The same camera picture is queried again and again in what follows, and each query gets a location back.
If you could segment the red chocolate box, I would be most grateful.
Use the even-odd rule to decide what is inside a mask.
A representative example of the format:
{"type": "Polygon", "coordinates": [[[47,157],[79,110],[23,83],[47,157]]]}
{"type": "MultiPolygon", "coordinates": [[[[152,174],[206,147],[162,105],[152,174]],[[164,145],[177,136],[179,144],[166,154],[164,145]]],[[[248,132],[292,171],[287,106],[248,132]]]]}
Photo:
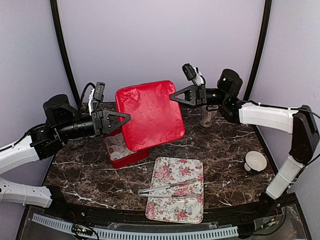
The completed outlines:
{"type": "Polygon", "coordinates": [[[150,155],[148,149],[142,151],[129,150],[121,131],[115,131],[112,134],[104,135],[103,142],[109,160],[115,169],[135,164],[148,158],[150,155]]]}

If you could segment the floral rectangular tray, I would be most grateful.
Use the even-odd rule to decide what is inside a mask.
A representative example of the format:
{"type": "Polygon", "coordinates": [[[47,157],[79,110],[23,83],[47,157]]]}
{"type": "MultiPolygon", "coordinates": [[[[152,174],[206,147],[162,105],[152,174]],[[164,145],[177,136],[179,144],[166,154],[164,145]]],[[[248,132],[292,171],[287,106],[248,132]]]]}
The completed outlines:
{"type": "Polygon", "coordinates": [[[147,198],[149,220],[199,224],[204,214],[204,167],[197,159],[158,157],[150,188],[138,191],[147,198]]]}

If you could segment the red box lid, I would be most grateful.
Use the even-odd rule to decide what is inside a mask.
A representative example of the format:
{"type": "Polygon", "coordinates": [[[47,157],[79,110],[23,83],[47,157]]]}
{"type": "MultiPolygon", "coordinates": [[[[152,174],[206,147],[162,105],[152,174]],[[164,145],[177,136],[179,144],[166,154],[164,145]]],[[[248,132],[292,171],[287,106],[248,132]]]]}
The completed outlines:
{"type": "Polygon", "coordinates": [[[162,80],[121,88],[115,94],[118,112],[130,115],[121,127],[124,141],[133,152],[179,140],[185,125],[173,82],[162,80]]]}

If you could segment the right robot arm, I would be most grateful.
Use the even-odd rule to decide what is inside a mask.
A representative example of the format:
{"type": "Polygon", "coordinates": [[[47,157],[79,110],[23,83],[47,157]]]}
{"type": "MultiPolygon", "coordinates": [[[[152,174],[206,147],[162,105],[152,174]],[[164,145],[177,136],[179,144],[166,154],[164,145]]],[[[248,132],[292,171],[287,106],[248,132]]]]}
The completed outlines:
{"type": "Polygon", "coordinates": [[[198,68],[185,64],[182,71],[192,84],[172,93],[172,101],[189,107],[216,105],[222,117],[230,123],[262,126],[292,135],[287,160],[264,191],[266,198],[255,205],[255,213],[266,217],[275,208],[273,200],[278,199],[294,184],[298,175],[317,159],[314,154],[320,142],[315,121],[318,115],[308,105],[282,107],[238,99],[243,80],[232,69],[222,71],[216,88],[206,87],[198,68]]]}

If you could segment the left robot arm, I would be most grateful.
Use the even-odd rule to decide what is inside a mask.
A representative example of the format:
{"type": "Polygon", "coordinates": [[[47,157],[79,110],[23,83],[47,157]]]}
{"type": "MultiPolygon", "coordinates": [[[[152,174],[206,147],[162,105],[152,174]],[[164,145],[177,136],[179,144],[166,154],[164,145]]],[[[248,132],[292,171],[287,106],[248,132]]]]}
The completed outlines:
{"type": "MultiPolygon", "coordinates": [[[[108,110],[82,114],[72,107],[65,94],[58,94],[43,104],[45,123],[0,150],[0,172],[55,156],[69,140],[108,135],[130,121],[131,116],[108,110]]],[[[67,218],[70,206],[59,187],[31,186],[0,180],[0,201],[51,208],[60,218],[67,218]]]]}

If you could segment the white ceramic mug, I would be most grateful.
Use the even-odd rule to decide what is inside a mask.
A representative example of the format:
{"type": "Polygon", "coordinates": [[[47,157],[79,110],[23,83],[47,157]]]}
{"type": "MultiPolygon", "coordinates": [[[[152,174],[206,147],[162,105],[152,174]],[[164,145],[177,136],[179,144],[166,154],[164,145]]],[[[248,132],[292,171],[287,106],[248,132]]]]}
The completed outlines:
{"type": "Polygon", "coordinates": [[[200,125],[204,128],[210,128],[213,125],[215,116],[218,112],[218,105],[206,105],[200,107],[200,125]]]}

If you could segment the white and dark bowl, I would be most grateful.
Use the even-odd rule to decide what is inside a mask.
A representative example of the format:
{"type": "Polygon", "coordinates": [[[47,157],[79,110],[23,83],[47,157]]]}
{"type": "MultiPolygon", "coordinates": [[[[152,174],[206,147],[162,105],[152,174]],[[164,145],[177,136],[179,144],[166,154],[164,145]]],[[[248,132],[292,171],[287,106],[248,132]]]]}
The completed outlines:
{"type": "Polygon", "coordinates": [[[267,167],[265,156],[257,151],[249,151],[244,158],[244,169],[250,175],[261,174],[267,167]]]}

